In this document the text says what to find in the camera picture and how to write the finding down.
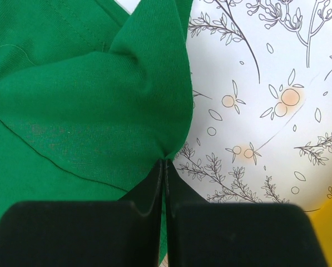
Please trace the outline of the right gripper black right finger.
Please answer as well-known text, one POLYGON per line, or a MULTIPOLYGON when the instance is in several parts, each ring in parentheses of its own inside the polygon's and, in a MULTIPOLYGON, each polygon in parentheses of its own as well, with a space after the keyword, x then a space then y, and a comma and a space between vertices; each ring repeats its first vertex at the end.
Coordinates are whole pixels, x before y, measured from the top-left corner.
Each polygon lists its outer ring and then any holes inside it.
POLYGON ((211 204, 164 170, 169 266, 327 266, 304 211, 293 204, 211 204))

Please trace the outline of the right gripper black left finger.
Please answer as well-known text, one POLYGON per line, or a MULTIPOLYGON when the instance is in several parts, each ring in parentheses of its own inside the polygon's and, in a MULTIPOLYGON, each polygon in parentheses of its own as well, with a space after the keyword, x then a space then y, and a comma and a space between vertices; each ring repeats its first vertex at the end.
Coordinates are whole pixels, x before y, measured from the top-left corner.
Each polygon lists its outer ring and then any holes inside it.
POLYGON ((0 266, 158 266, 164 161, 117 201, 25 201, 0 219, 0 266))

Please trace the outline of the green t shirt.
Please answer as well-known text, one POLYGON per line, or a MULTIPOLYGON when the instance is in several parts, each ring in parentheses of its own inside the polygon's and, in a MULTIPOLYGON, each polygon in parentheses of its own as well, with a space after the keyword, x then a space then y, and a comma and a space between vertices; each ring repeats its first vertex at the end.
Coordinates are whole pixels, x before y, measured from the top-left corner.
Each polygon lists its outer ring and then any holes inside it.
POLYGON ((192 2, 134 5, 0 1, 0 219, 25 201, 117 201, 182 148, 192 2))

